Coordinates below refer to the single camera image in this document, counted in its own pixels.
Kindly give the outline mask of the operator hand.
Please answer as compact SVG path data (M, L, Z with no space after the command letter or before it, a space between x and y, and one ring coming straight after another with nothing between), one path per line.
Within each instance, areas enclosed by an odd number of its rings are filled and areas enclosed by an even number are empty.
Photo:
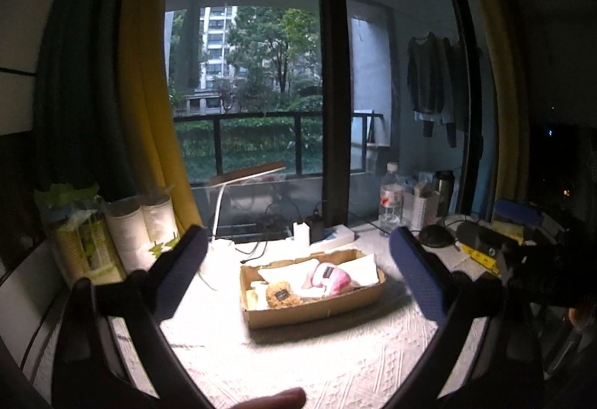
M278 394L244 401L233 409L301 409L307 402L302 388L292 388Z

